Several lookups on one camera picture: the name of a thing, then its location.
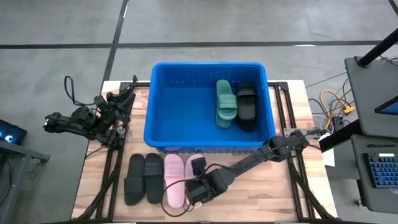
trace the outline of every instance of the green slipper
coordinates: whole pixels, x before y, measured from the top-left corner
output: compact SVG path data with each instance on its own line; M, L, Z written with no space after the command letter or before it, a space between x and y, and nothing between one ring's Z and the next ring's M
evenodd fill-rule
M221 128L231 126L233 120L238 113L238 103L236 96L233 94L231 85L227 80L218 80L217 88L217 124Z

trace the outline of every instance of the wooden tabletop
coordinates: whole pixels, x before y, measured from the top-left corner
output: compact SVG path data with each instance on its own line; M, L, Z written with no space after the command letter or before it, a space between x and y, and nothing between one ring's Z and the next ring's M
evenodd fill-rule
M294 116L298 128L313 128L313 118L310 105L308 104L307 93L302 80L284 80L289 84L290 97L294 109ZM104 82L103 96L107 92L118 93L119 81ZM115 222L294 222L297 221L293 195L289 179L287 162L265 162L239 176L229 186L228 190L215 198L213 201L205 203L199 209L194 209L182 217L172 218L167 216L159 205L152 205L144 198L138 205L127 206L124 203L124 184L123 179L127 175L129 158L132 154L139 153L144 156L151 152L157 152L153 147L145 144L144 124L148 103L149 88L136 88L136 100L133 105L130 129L127 133L126 145L124 147L123 164L118 185L116 206L114 209ZM275 99L275 91L269 88L272 114L276 133L281 134L280 121ZM286 123L289 122L285 97L282 93ZM90 141L87 153L99 148L98 141ZM190 154L180 154L186 161ZM232 154L205 154L207 164L220 163L232 165L238 160L246 157L245 155ZM333 196L331 194L325 166L323 165L322 155L318 149L307 147L303 151L305 168L311 191L319 202L333 216L337 216ZM101 187L101 180L106 160L106 149L102 149L91 155L84 163L81 174L80 184L76 195L75 206L72 218L81 215L87 206L93 201ZM108 191L103 216L108 212L109 204ZM300 191L300 199L304 214L307 214L303 193ZM169 213L178 214L181 209L174 209L166 206Z

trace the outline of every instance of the slide sandal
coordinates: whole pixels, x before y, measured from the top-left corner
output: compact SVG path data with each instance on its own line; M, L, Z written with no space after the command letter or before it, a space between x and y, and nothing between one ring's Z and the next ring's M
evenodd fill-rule
M164 163L163 158L155 153L149 153L145 157L145 185L147 191L147 199L151 204L160 203L163 193L163 175Z
M191 157L189 157L189 159L187 160L187 163L185 163L185 180L189 180L189 179L193 179L195 178L195 175L193 175L193 169L192 169L192 163L191 161L194 159L199 159L203 157L203 155L201 154L194 154ZM190 205L189 200L186 199L185 203L187 204L187 206ZM201 202L197 202L194 206L194 208L200 208L201 207Z
M236 125L245 132L251 133L256 130L256 99L257 94L254 84L245 82L238 85L236 92L238 102L238 115L235 118Z
M166 187L184 179L184 161L176 154L164 158L164 180ZM167 189L167 201L170 207L180 208L185 200L185 182L179 182Z
M144 182L145 159L141 154L130 157L127 177L124 179L124 203L136 205L145 196Z
M217 124L221 128L228 128L231 126L231 121L238 113L238 105L236 103L236 96L233 94L231 85L227 80L218 80L216 84L217 89Z

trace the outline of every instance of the black cable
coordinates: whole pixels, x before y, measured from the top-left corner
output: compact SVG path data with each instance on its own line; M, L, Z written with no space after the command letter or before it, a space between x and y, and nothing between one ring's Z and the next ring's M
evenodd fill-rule
M388 63L390 63L391 65L398 67L398 65L396 65L396 64L394 64L394 63L392 63L392 62L390 62L390 61L388 60L388 58L385 58L385 57L383 57L383 56L381 56L381 55L380 55L380 58L383 58L383 60L386 60L386 61L387 61Z
M124 138L126 136L127 132L129 131L130 127L128 125L126 125L126 124L122 124L122 125L119 125L118 127L116 127L116 129L118 129L120 127L124 127L126 129L125 132L122 135L120 135L120 137L119 137L119 138ZM87 154L85 156L85 159L87 159L87 157L89 157L90 155L98 152L99 150L101 150L103 148L106 148L106 147L105 146L101 146L98 149L95 149L94 151L90 152L89 154Z
M311 86L314 86L314 85L317 85L317 84L319 84L319 83L326 82L326 81L328 81L328 80L331 80L332 78L339 77L340 75L344 75L344 74L346 74L346 73L347 73L347 72L343 72L343 73L340 73L340 74L338 74L338 75L332 76L332 77L330 77L330 78L327 78L327 79L321 80L321 81L319 81L319 82L312 83L312 84L310 84L310 85L307 85L307 86L306 86L306 88L308 88L308 87L311 87Z
M314 113L312 113L312 114L324 114L324 113L321 113L321 112L314 112Z
M202 173L202 174L199 175L198 177L196 177L196 178L194 178L194 179L188 179L188 180L178 180L178 181L176 181L176 182L170 184L169 186L167 186L167 187L163 190L162 198L164 197L164 194L166 193L166 191L167 191L167 189L168 189L169 187L171 187L171 186L173 186L173 185L175 185L175 184L177 184L177 183L181 183L181 182L188 182L188 181L198 180L198 179L201 178L203 175L205 175L205 174L207 173L207 171L208 171L211 167L213 167L213 166L219 166L219 167L222 167L222 168L225 168L225 169L231 169L231 170L233 170L233 169L240 169L240 168L232 168L232 167L228 167L228 166L224 166L224 165L216 164L216 163L210 164L210 165L205 169L204 173ZM162 206L162 210L163 210L164 213L166 213L168 216L174 217L174 218L180 217L180 216L184 215L184 214L187 213L187 212L191 212L192 210L188 211L188 209L189 209L191 206L193 206L193 207L195 206L195 205L189 205L186 209L184 209L184 211L183 211L182 213L180 213L180 214L178 214L178 215L173 215L173 214L170 214L168 211L166 211L166 209L164 208L164 205L163 205L163 200L160 201L160 205Z
M309 98L309 99L308 99L308 101L311 101L311 100L317 102L317 104L319 105L319 107L322 109L323 113L324 113L325 116L327 117L327 116L328 116L328 113L327 113L327 111L323 108L322 104L321 104L318 100L316 100L316 99L314 99L314 98Z
M314 147L314 148L317 148L317 149L321 150L320 147L318 147L318 146L316 146L316 145L313 145L313 144L308 144L308 146L311 146L311 147Z
M333 103L334 102L336 102L336 101L339 101L340 99L334 99L334 100L332 100L331 102L330 102L330 104L329 104L329 106L330 106L330 108L332 109L333 107ZM348 103L346 100L344 100L344 99L341 99L342 100L342 102L343 103L345 103L345 104L347 104L348 106L351 106L351 104L350 103Z
M185 209L188 209L189 207L192 207L191 210L187 210L187 212L192 212L193 209L195 208L195 206L191 206L191 204L188 205L188 208L187 208L186 206L187 206L187 203L183 203L183 204L182 204L182 208L183 208L184 210L185 210Z
M344 97L344 101L345 101L345 102L347 102L347 97L346 97L346 95L345 95L344 86L346 85L347 81L348 81L348 78L347 78L347 79L344 81L344 83L343 83L343 97Z
M343 110L344 110L344 108L342 108L342 109L338 112L337 117L340 117L340 114L341 114L341 112L343 112Z
M70 80L70 88L72 90L72 96L70 96L69 91L68 91L68 87L67 87L68 86L67 85L67 80L68 79ZM75 85L73 83L73 78L72 77L70 77L68 75L65 76L65 78L63 79L63 87L65 89L65 92L67 93L67 96L69 97L69 99L72 100L74 105L76 105L76 106L92 106L92 105L95 105L95 103L81 103L81 102L79 102L79 101L77 101L75 99Z
M101 149L103 149L103 148L105 148L105 146L101 146L101 147L95 149L95 150L92 151L91 153L87 154L86 157L85 157L85 159L87 159L87 157L89 157L90 155L92 155L92 154L98 152L99 150L101 150Z
M44 163L43 162L36 163L35 167L33 167L33 169L31 171L27 172L29 174L29 178L31 180L34 180L36 178L36 175L37 175L36 169L42 164L44 164Z
M8 169L9 169L9 185L8 185L7 190L1 195L2 199L1 199L1 202L0 202L0 208L2 207L4 202L6 201L8 195L10 194L10 191L12 189L12 175L13 175L14 171L11 168L10 158L7 158L7 163L8 163Z

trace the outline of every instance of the keyboard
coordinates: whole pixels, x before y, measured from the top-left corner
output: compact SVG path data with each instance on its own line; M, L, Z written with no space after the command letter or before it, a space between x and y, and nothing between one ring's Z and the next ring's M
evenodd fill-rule
M372 185L379 189L398 189L398 154L365 153Z

